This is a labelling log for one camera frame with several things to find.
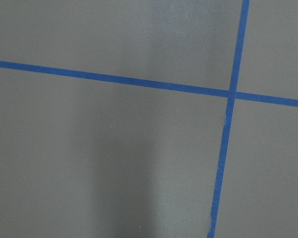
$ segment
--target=vertical blue line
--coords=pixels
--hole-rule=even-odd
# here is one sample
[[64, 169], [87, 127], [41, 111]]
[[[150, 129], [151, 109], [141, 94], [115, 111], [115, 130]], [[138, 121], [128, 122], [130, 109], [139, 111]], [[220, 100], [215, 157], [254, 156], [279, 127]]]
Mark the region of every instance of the vertical blue line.
[[226, 161], [227, 148], [228, 148], [228, 140], [229, 140], [230, 127], [232, 123], [240, 62], [242, 58], [242, 50], [243, 50], [244, 36], [245, 36], [245, 30], [246, 30], [249, 1], [250, 0], [243, 0], [241, 14], [240, 14], [238, 34], [237, 34], [236, 47], [235, 47], [235, 53], [234, 53], [233, 69], [232, 69], [232, 74], [230, 79], [229, 95], [227, 99], [226, 112], [225, 112], [225, 123], [224, 123], [223, 133], [222, 133], [218, 171], [216, 175], [215, 188], [214, 188], [214, 194], [213, 194], [213, 201], [212, 201], [212, 208], [211, 208], [211, 224], [210, 224], [210, 230], [208, 233], [208, 238], [214, 238], [215, 229], [217, 225], [221, 189], [222, 189], [225, 161]]

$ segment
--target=gray surface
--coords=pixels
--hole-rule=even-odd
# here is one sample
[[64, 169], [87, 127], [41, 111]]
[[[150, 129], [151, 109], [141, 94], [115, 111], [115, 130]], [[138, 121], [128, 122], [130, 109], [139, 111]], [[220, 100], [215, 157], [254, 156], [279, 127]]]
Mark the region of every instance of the gray surface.
[[251, 1], [238, 91], [298, 99], [298, 0]]
[[206, 237], [225, 104], [0, 69], [0, 237]]
[[241, 0], [0, 0], [0, 60], [228, 89]]
[[298, 108], [236, 101], [216, 238], [298, 238]]

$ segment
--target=gray floor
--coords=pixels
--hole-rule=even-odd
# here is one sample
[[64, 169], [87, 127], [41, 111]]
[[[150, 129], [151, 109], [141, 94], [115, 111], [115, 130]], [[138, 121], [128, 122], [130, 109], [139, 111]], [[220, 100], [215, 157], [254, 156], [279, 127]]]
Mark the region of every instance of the gray floor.
[[[1, 0], [0, 60], [227, 90], [241, 2]], [[237, 90], [298, 99], [298, 0]], [[226, 101], [0, 68], [0, 238], [206, 238]], [[298, 238], [298, 108], [235, 101], [215, 237]]]

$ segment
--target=horizontal blue line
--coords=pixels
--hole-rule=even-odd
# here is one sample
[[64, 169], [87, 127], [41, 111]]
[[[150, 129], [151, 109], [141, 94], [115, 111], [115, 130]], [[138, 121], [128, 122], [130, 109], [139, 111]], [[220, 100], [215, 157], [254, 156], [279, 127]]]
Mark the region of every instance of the horizontal blue line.
[[37, 72], [37, 73], [48, 73], [48, 74], [75, 77], [75, 78], [85, 78], [85, 79], [92, 79], [92, 80], [112, 82], [112, 83], [136, 85], [136, 86], [142, 86], [142, 87], [148, 87], [148, 88], [159, 88], [159, 89], [166, 89], [166, 90], [179, 91], [179, 92], [197, 93], [197, 94], [204, 94], [204, 95], [211, 95], [211, 96], [218, 96], [218, 97], [228, 97], [227, 90], [221, 90], [221, 89], [215, 89], [215, 88], [205, 88], [205, 87], [182, 85], [182, 84], [176, 84], [176, 83], [165, 83], [165, 82], [158, 82], [158, 81], [151, 81], [151, 80], [144, 80], [144, 79], [112, 76], [112, 75], [99, 74], [99, 73], [89, 73], [89, 72], [76, 71], [76, 70], [70, 70], [70, 69], [52, 68], [52, 67], [37, 66], [37, 65], [31, 65], [31, 64], [6, 62], [6, 61], [0, 61], [0, 67]]
[[265, 96], [265, 95], [243, 93], [243, 92], [236, 92], [235, 98], [248, 100], [248, 101], [262, 102], [262, 103], [272, 103], [272, 104], [298, 107], [298, 99], [280, 98], [280, 97], [274, 97], [274, 96]]

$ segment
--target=blue line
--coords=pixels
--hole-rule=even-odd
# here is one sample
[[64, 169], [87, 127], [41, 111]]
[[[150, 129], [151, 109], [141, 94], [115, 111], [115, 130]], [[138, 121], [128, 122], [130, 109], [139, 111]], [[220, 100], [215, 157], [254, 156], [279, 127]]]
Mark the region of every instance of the blue line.
[[151, 81], [151, 80], [144, 80], [144, 79], [112, 76], [112, 75], [99, 74], [99, 73], [90, 73], [90, 72], [76, 71], [76, 70], [70, 70], [70, 69], [52, 68], [52, 67], [37, 66], [37, 65], [31, 65], [31, 64], [6, 62], [6, 61], [0, 61], [0, 67], [37, 72], [37, 73], [47, 73], [47, 74], [54, 74], [54, 75], [61, 75], [61, 76], [68, 76], [68, 77], [85, 78], [85, 79], [105, 81], [105, 82], [136, 85], [136, 86], [142, 86], [142, 87], [148, 87], [148, 88], [158, 88], [158, 89], [166, 89], [166, 90], [179, 91], [179, 92], [197, 93], [197, 94], [204, 94], [204, 95], [211, 95], [211, 96], [218, 96], [218, 97], [228, 97], [227, 90], [215, 89], [215, 88], [205, 88], [205, 87], [182, 85], [182, 84], [176, 84], [176, 83], [165, 83], [165, 82], [158, 82], [158, 81]]
[[262, 103], [273, 103], [273, 104], [279, 104], [279, 105], [298, 107], [297, 99], [280, 98], [280, 97], [252, 94], [252, 93], [242, 93], [242, 92], [236, 92], [235, 98], [255, 101], [255, 102], [262, 102]]
[[230, 133], [230, 127], [231, 127], [232, 117], [233, 117], [235, 94], [237, 89], [239, 68], [240, 68], [240, 62], [242, 58], [242, 50], [243, 50], [244, 36], [245, 36], [245, 30], [246, 30], [248, 8], [249, 8], [249, 0], [243, 0], [239, 26], [238, 26], [234, 62], [233, 62], [233, 68], [232, 68], [232, 74], [231, 74], [231, 80], [230, 80], [230, 86], [229, 86], [230, 93], [228, 95], [227, 105], [226, 105], [225, 123], [224, 123], [223, 133], [222, 133], [218, 170], [216, 175], [213, 201], [212, 201], [212, 207], [211, 207], [211, 224], [210, 224], [210, 230], [208, 233], [208, 238], [214, 238], [215, 229], [217, 225], [220, 198], [221, 198], [221, 189], [222, 189], [227, 148], [228, 148], [229, 133]]

